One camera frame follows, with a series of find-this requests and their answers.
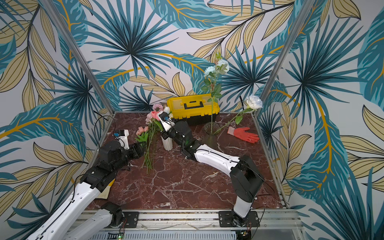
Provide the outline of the light pink tulip stem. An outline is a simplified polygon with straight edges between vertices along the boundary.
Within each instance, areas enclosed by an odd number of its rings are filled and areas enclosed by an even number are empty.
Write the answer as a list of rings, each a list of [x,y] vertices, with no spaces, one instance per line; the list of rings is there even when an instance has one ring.
[[[136,140],[137,142],[141,143],[142,146],[145,148],[144,150],[144,166],[147,167],[147,172],[150,171],[151,167],[151,161],[150,161],[150,137],[149,137],[149,127],[139,127],[136,132]]]

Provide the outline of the light pink rose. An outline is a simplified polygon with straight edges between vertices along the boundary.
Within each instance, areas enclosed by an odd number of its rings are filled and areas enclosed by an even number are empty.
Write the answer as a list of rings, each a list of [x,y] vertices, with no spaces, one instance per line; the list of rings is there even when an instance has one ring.
[[[164,110],[160,104],[154,104],[153,110],[147,114],[146,124],[148,127],[147,152],[145,153],[144,165],[147,174],[154,168],[154,151],[156,150],[158,134],[164,130],[158,114]]]

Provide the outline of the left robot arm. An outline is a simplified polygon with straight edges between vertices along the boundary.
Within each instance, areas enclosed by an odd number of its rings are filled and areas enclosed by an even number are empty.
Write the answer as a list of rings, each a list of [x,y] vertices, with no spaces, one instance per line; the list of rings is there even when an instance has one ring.
[[[131,160],[140,159],[144,143],[132,145],[111,141],[98,150],[98,162],[81,176],[79,184],[54,214],[44,221],[28,240],[61,240],[85,208],[114,180],[120,169]]]

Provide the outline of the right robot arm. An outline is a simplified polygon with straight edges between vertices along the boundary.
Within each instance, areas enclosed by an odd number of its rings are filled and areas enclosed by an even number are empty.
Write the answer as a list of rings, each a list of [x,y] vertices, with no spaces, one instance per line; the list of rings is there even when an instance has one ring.
[[[165,129],[163,136],[171,138],[186,159],[209,165],[230,177],[237,195],[230,224],[234,227],[247,225],[254,200],[265,182],[252,158],[230,156],[202,144],[193,137],[185,121],[162,121],[162,125]]]

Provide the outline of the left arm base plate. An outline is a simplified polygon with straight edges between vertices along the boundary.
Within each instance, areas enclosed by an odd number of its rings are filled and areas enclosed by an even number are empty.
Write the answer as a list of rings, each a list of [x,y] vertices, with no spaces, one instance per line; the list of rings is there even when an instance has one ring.
[[[139,212],[119,212],[112,214],[110,227],[112,228],[128,228],[134,229],[137,227],[139,220]]]

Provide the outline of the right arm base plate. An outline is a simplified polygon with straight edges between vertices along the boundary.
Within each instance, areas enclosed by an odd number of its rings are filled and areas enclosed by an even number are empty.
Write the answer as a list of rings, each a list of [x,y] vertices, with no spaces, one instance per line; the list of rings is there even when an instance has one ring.
[[[254,211],[250,211],[244,218],[238,216],[234,211],[219,211],[218,215],[221,228],[260,226],[259,216]]]

